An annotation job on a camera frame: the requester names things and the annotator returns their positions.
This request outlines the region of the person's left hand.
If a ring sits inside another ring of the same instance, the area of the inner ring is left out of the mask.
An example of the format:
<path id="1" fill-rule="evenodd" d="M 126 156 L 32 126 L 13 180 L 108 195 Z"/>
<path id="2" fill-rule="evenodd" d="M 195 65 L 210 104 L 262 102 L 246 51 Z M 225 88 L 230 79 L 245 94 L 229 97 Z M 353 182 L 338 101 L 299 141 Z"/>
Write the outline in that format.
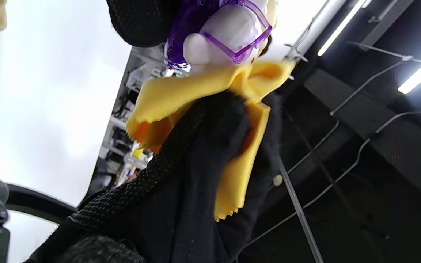
<path id="1" fill-rule="evenodd" d="M 129 45 L 153 47 L 169 42 L 181 45 L 197 33 L 225 0 L 107 0 L 110 20 Z"/>

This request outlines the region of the person's right hand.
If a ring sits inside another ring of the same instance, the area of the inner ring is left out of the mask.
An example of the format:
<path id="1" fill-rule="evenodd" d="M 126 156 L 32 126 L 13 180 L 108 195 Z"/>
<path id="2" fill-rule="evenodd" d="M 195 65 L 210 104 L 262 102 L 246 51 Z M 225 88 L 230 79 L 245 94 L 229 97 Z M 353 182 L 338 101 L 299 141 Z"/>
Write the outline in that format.
<path id="1" fill-rule="evenodd" d="M 272 92 L 262 101 L 270 107 L 268 124 L 237 213 L 214 220 L 219 179 L 250 125 L 242 99 L 225 91 L 193 103 L 137 178 L 95 194 L 27 262 L 233 262 L 279 172 L 280 97 Z"/>

